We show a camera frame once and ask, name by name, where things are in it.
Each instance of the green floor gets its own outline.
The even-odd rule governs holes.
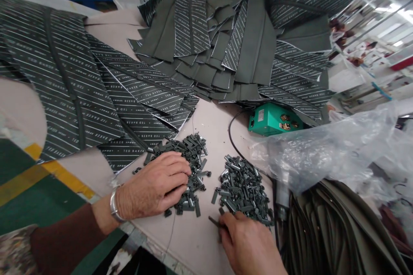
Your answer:
[[[34,165],[34,160],[9,140],[0,139],[0,185]],[[47,226],[66,217],[85,201],[49,175],[0,207],[0,235],[36,223]],[[94,249],[73,274],[92,274],[123,232],[115,230]]]

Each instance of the person's left hand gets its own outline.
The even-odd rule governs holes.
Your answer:
[[[181,153],[163,153],[117,190],[119,215],[131,220],[163,213],[179,202],[190,175]]]

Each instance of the box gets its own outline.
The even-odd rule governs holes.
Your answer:
[[[303,122],[296,114],[271,102],[256,108],[248,125],[248,131],[264,136],[301,129]]]

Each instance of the brown sleeve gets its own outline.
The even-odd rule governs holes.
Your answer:
[[[86,204],[65,219],[37,228],[31,235],[32,254],[43,275],[71,274],[82,259],[106,236]]]

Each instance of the stack of fabric pieces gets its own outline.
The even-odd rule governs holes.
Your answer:
[[[411,274],[380,219],[341,182],[292,195],[287,226],[281,252],[290,275]]]
[[[96,146],[119,172],[194,113],[190,87],[88,34],[84,16],[22,0],[0,12],[0,75],[30,83],[46,114],[38,163]]]
[[[205,100],[274,101],[322,123],[328,19],[352,0],[148,0],[136,56]]]

